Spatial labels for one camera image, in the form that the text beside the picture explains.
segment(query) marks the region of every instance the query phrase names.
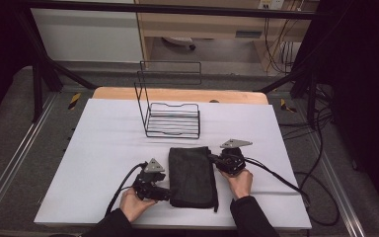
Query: white table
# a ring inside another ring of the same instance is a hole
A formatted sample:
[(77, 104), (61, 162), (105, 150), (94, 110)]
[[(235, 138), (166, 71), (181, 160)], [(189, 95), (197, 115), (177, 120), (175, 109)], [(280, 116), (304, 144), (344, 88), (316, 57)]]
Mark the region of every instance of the white table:
[[(272, 106), (200, 103), (200, 139), (148, 138), (135, 100), (91, 99), (82, 114), (57, 173), (38, 211), (35, 223), (48, 226), (92, 225), (99, 222), (114, 192), (129, 170), (155, 158), (166, 169), (169, 186), (170, 147), (208, 146), (219, 154), (230, 138), (252, 141), (243, 154), (256, 158), (292, 184), (297, 184)], [(302, 198), (264, 170), (247, 165), (254, 174), (252, 195), (272, 226), (309, 229)], [(132, 184), (139, 171), (126, 182)], [(133, 223), (137, 228), (231, 229), (232, 195), (215, 171), (219, 208), (176, 208), (159, 201)]]

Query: black fabric bag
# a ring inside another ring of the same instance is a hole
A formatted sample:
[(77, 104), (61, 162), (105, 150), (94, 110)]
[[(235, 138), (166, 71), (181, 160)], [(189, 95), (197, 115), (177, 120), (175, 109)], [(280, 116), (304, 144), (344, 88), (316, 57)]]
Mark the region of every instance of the black fabric bag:
[(217, 212), (218, 198), (208, 147), (171, 148), (169, 179), (171, 206), (212, 208)]

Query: hand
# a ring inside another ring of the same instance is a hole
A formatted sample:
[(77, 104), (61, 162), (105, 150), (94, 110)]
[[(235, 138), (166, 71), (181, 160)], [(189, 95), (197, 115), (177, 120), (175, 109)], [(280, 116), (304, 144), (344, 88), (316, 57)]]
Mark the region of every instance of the hand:
[(147, 208), (154, 205), (157, 201), (154, 199), (141, 200), (134, 188), (130, 188), (122, 193), (119, 208), (127, 217), (128, 221), (136, 220)]
[(249, 196), (254, 175), (247, 169), (243, 169), (238, 175), (232, 176), (220, 171), (221, 175), (229, 182), (230, 190), (236, 199)]

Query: wall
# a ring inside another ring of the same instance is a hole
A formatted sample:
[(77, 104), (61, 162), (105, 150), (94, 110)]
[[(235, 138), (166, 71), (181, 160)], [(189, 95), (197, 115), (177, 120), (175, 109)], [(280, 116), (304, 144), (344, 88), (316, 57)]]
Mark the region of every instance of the wall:
[[(132, 0), (82, 0), (133, 3)], [(48, 55), (59, 61), (142, 60), (135, 13), (32, 9)]]

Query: black wire rack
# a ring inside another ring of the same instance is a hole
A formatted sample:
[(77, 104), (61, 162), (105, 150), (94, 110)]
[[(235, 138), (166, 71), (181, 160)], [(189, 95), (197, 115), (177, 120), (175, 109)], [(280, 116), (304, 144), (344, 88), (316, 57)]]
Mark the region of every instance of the black wire rack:
[(147, 137), (199, 139), (198, 104), (150, 102), (148, 86), (201, 84), (201, 63), (193, 61), (140, 61), (134, 83), (137, 102)]

